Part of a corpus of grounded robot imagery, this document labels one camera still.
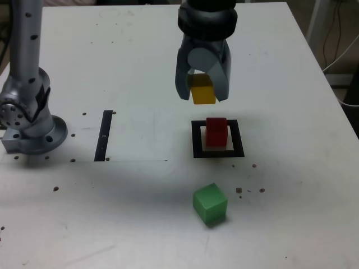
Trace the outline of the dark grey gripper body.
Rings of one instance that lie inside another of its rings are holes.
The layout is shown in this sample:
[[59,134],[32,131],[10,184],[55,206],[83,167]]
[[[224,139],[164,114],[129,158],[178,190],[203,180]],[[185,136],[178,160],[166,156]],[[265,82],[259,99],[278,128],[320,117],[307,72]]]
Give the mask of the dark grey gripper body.
[[226,40],[203,41],[184,34],[179,48],[179,55],[181,57],[187,57],[189,52],[194,48],[208,49],[215,53],[221,61],[229,59],[229,46]]

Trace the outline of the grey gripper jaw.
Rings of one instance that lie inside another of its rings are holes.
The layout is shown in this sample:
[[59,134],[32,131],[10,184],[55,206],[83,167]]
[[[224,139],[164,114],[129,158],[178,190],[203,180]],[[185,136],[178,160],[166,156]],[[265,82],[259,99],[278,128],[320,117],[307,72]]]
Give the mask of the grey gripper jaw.
[[188,63],[188,55],[192,46],[181,46],[177,54],[175,86],[179,97],[183,100],[189,100],[190,90],[188,87],[188,72],[191,66]]
[[208,75],[218,101],[228,99],[231,75],[231,53],[228,47],[224,47],[221,53],[207,48],[194,48],[189,52],[187,62],[190,69]]

